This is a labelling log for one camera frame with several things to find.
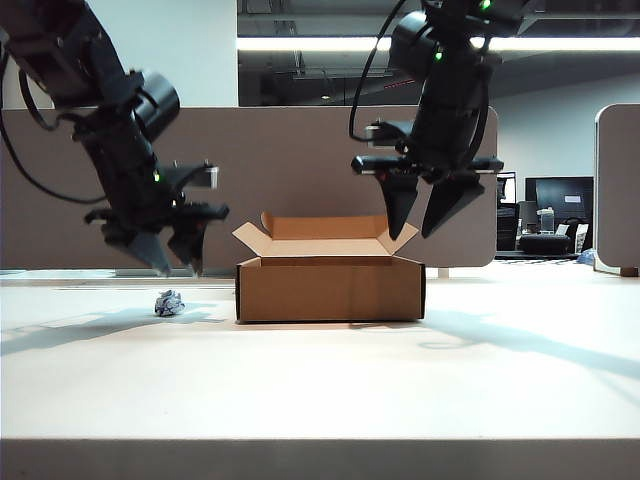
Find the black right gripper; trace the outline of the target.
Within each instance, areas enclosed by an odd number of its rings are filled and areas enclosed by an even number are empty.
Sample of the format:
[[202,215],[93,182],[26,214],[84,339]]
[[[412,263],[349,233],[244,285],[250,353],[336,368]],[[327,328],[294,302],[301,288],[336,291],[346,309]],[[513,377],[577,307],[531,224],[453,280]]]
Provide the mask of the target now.
[[436,166],[420,163],[402,156],[357,155],[351,161],[358,175],[374,176],[385,201],[389,235],[396,240],[400,235],[417,197],[418,178],[433,186],[423,218],[421,234],[428,238],[450,218],[484,194],[485,188],[478,178],[449,178],[467,174],[497,173],[504,163],[496,156],[475,157],[465,165]]

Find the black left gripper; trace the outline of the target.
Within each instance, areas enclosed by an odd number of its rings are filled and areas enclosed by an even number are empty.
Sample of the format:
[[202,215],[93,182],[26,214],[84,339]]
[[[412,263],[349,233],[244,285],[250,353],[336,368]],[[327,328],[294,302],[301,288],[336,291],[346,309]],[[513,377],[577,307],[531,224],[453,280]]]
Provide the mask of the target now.
[[152,268],[160,276],[171,272],[169,260],[158,238],[164,227],[172,227],[169,249],[195,277],[203,273],[203,241],[207,225],[211,221],[224,220],[230,213],[226,204],[188,202],[169,207],[164,213],[135,214],[126,217],[114,209],[98,208],[85,215],[87,224],[102,221],[104,240],[111,246],[129,246],[131,255]]

